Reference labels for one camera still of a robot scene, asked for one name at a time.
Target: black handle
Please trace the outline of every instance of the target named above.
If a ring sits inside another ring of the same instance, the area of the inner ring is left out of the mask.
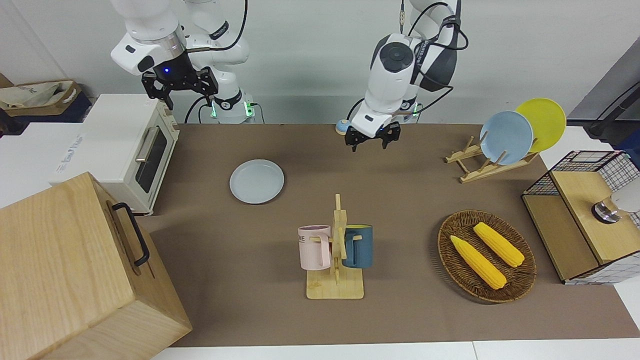
[[[113,211],[119,209],[127,210],[127,215],[129,216],[129,219],[131,219],[131,224],[133,225],[133,229],[136,231],[136,236],[138,237],[138,241],[140,241],[140,247],[142,248],[142,257],[133,262],[134,265],[140,267],[142,264],[146,263],[149,260],[149,248],[147,247],[147,243],[145,243],[144,237],[142,237],[142,233],[140,232],[140,228],[138,227],[136,218],[134,218],[133,212],[131,211],[129,205],[124,202],[119,202],[111,208],[113,208]]]

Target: wooden mug stand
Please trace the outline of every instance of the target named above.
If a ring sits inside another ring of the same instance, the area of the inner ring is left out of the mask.
[[[452,151],[451,156],[447,156],[446,158],[444,158],[444,161],[448,164],[448,163],[452,163],[452,162],[456,162],[460,168],[462,168],[462,171],[465,172],[464,175],[462,175],[460,177],[460,182],[461,183],[469,183],[471,181],[474,180],[478,180],[478,179],[483,179],[485,177],[489,177],[495,174],[499,174],[501,172],[505,172],[505,171],[509,171],[509,170],[513,170],[515,168],[519,168],[522,167],[524,165],[528,165],[531,161],[533,161],[533,159],[535,159],[538,156],[538,152],[530,152],[529,154],[527,154],[527,156],[525,156],[524,158],[522,158],[520,161],[518,161],[517,163],[513,163],[510,165],[499,165],[500,161],[506,156],[507,152],[503,151],[502,154],[500,154],[500,156],[498,157],[498,160],[496,160],[496,162],[492,162],[491,159],[486,159],[484,161],[484,163],[482,164],[482,166],[475,170],[475,171],[469,171],[469,169],[465,166],[465,164],[462,163],[462,160],[464,159],[469,159],[469,158],[475,158],[476,156],[484,156],[482,149],[480,148],[480,144],[482,143],[482,141],[484,141],[484,139],[486,138],[486,135],[488,134],[488,131],[485,131],[482,138],[480,139],[480,141],[478,141],[478,143],[475,143],[474,145],[471,145],[471,143],[474,141],[474,137],[471,136],[469,138],[469,141],[467,141],[466,146],[460,150],[460,151]]]
[[[344,231],[347,227],[347,211],[340,206],[340,194],[335,194],[333,211],[333,236],[329,238],[333,264],[324,270],[307,270],[307,298],[319,299],[362,299],[364,283],[362,269],[348,268],[342,265],[347,258],[344,246]]]

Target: wire basket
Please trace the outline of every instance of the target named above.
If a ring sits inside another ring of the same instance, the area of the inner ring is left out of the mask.
[[[523,255],[522,265],[512,268],[507,265],[489,246],[487,246],[473,227],[484,222],[503,235]],[[507,285],[493,290],[476,274],[458,254],[450,236],[455,235],[473,245],[484,257],[504,274]],[[438,232],[438,252],[440,260],[453,281],[469,294],[492,303],[509,302],[526,295],[536,280],[536,261],[527,241],[503,219],[491,213],[477,210],[464,210],[451,215],[442,223]]]

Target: pink mug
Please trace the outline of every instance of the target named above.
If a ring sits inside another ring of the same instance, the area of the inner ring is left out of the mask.
[[[305,270],[324,270],[333,262],[329,247],[329,225],[307,225],[298,228],[300,267]]]

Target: green led light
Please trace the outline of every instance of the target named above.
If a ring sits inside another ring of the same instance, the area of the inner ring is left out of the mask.
[[[249,105],[248,102],[244,102],[244,108],[246,110],[246,116],[247,117],[252,117],[253,116],[253,106]]]

